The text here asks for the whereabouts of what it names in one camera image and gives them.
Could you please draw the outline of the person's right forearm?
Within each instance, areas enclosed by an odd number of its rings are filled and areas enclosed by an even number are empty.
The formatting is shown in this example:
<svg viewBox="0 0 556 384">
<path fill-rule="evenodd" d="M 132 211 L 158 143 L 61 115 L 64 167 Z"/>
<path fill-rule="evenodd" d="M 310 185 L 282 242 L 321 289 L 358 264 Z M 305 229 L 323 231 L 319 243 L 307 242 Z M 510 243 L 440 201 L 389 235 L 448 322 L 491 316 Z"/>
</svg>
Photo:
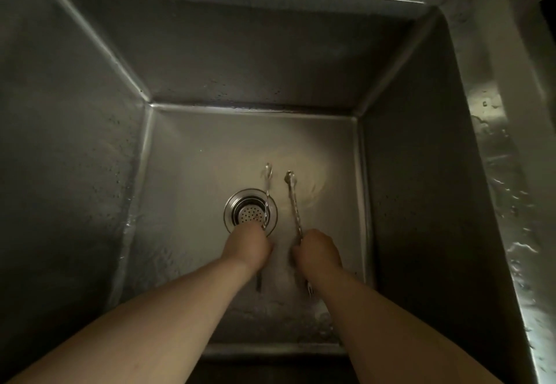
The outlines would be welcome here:
<svg viewBox="0 0 556 384">
<path fill-rule="evenodd" d="M 503 384 L 432 327 L 338 265 L 303 267 L 361 384 Z"/>
</svg>

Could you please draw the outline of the round metal drain strainer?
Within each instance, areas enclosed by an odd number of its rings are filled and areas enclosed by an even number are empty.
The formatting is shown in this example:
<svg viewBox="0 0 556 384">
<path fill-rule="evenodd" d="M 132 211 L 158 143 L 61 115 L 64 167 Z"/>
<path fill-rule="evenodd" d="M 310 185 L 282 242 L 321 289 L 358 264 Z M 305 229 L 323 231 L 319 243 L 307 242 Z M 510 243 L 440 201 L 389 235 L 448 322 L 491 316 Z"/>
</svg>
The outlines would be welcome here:
<svg viewBox="0 0 556 384">
<path fill-rule="evenodd" d="M 269 236 L 277 225 L 279 213 L 272 197 L 269 198 L 270 221 L 266 228 Z M 261 224 L 264 219 L 265 192 L 260 189 L 244 189 L 228 199 L 224 209 L 224 224 L 229 233 L 241 223 L 256 220 Z"/>
</svg>

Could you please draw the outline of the twisted-handle metal utensil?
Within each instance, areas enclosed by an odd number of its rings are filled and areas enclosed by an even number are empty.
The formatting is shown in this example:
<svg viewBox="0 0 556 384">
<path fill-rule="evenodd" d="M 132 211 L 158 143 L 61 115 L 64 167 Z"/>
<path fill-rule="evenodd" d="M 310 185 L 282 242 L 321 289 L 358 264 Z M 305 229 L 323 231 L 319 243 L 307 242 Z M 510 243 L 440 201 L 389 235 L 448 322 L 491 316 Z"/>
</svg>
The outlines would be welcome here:
<svg viewBox="0 0 556 384">
<path fill-rule="evenodd" d="M 288 170 L 284 177 L 284 181 L 288 186 L 288 196 L 291 203 L 291 210 L 294 216 L 296 234 L 297 234 L 296 243 L 293 245 L 291 250 L 291 257 L 292 257 L 292 262 L 295 263 L 296 268 L 298 268 L 297 260 L 294 255 L 294 248 L 300 246 L 302 239 L 304 237 L 304 233 L 303 233 L 303 228 L 302 228 L 302 223 L 300 218 L 300 212 L 297 204 L 297 196 L 296 196 L 297 178 L 294 171 Z"/>
</svg>

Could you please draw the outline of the smooth metal utensil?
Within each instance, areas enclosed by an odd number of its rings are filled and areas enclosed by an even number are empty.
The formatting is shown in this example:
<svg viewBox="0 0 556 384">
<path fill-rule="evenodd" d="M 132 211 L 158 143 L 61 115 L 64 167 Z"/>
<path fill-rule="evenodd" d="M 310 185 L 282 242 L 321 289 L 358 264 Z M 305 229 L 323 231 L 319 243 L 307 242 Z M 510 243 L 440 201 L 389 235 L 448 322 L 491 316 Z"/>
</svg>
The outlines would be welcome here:
<svg viewBox="0 0 556 384">
<path fill-rule="evenodd" d="M 266 231 L 268 223 L 270 221 L 270 207 L 269 207 L 269 198 L 270 198 L 270 183 L 272 178 L 272 164 L 266 163 L 265 165 L 265 204 L 264 204 L 264 219 L 262 223 L 263 231 Z M 257 273 L 256 276 L 256 290 L 258 293 L 262 292 L 262 270 Z"/>
</svg>

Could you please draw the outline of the stainless steel sink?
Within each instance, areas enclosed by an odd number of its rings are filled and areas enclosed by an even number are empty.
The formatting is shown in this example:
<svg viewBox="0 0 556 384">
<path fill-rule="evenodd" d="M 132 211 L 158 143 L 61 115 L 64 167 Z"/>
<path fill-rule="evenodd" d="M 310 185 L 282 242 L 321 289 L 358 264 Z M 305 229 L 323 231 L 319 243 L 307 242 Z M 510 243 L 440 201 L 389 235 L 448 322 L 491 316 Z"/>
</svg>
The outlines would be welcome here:
<svg viewBox="0 0 556 384">
<path fill-rule="evenodd" d="M 0 382 L 217 257 L 274 253 L 192 381 L 356 382 L 290 248 L 508 384 L 556 384 L 556 0 L 0 0 Z"/>
</svg>

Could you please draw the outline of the person's left hand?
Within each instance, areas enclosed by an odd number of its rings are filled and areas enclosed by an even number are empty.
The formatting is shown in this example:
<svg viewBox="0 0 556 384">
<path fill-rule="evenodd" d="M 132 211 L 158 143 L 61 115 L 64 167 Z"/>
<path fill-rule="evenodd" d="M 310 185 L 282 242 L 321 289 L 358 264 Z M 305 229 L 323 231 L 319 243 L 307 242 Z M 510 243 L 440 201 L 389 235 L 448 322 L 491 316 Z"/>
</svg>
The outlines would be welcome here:
<svg viewBox="0 0 556 384">
<path fill-rule="evenodd" d="M 221 258 L 242 263 L 252 275 L 267 263 L 272 243 L 259 221 L 252 220 L 236 226 L 224 245 Z"/>
</svg>

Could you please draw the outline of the person's left forearm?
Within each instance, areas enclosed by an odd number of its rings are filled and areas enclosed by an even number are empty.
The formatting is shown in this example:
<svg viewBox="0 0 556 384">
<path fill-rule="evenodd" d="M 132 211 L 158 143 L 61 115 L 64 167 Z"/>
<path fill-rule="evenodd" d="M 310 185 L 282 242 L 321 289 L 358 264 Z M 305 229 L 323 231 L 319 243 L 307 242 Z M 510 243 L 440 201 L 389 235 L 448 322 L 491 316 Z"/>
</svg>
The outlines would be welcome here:
<svg viewBox="0 0 556 384">
<path fill-rule="evenodd" d="M 184 384 L 265 258 L 229 254 L 123 304 L 8 384 Z"/>
</svg>

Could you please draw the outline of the person's right hand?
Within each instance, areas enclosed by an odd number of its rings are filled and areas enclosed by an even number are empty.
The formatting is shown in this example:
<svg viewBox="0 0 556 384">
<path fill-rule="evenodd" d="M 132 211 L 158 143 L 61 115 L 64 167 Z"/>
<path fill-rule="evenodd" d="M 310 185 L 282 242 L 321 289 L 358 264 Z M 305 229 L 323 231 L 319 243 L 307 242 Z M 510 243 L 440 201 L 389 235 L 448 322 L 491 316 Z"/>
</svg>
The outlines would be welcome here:
<svg viewBox="0 0 556 384">
<path fill-rule="evenodd" d="M 296 268 L 311 283 L 343 268 L 333 240 L 317 229 L 306 231 L 301 243 L 292 247 L 292 255 Z"/>
</svg>

